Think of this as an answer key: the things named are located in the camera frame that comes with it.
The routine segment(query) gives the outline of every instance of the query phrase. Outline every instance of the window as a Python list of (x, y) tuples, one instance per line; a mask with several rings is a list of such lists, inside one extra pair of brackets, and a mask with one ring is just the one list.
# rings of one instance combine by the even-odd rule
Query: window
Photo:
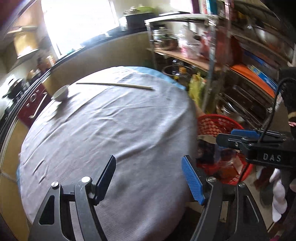
[(42, 0), (45, 25), (60, 58), (81, 43), (118, 27), (109, 0)]

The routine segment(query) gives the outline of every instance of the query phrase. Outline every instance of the metal screw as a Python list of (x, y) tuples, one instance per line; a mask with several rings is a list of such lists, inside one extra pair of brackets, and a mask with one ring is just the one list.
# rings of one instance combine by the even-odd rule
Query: metal screw
[(88, 183), (90, 180), (91, 180), (91, 178), (88, 177), (88, 176), (83, 177), (83, 178), (81, 179), (81, 181), (82, 181), (83, 183)]
[(239, 183), (239, 187), (244, 188), (246, 186), (246, 184), (244, 183)]
[(215, 181), (217, 181), (215, 177), (208, 177), (207, 180), (211, 183), (214, 183)]
[(55, 181), (52, 183), (52, 188), (57, 189), (59, 187), (59, 182)]

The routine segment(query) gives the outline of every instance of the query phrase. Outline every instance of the gray tablecloth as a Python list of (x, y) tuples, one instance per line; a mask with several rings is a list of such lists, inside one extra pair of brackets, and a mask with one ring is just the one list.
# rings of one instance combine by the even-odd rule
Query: gray tablecloth
[[(196, 116), (184, 90), (158, 77), (113, 67), (79, 82), (120, 82), (145, 89), (76, 85), (50, 102), (29, 130), (20, 154), (20, 190), (33, 222), (50, 184), (92, 176), (113, 154), (117, 167), (95, 207), (112, 240), (164, 240), (181, 219), (190, 190), (181, 157), (196, 156)], [(71, 204), (76, 240), (82, 240)]]

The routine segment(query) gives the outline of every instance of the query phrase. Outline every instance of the chopstick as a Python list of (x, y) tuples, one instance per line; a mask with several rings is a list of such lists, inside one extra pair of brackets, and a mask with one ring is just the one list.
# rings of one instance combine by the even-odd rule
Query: chopstick
[(153, 88), (150, 87), (150, 86), (130, 85), (130, 84), (122, 84), (122, 83), (85, 83), (85, 82), (77, 82), (76, 84), (80, 84), (80, 85), (116, 85), (116, 86), (124, 86), (124, 87), (132, 87), (132, 88), (153, 90)]

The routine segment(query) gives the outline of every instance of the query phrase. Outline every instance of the cabinet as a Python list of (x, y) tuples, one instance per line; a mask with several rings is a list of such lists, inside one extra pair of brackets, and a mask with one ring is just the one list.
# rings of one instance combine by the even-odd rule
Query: cabinet
[(47, 93), (43, 84), (40, 84), (35, 91), (28, 97), (17, 117), (30, 128), (41, 111), (51, 101), (51, 96)]

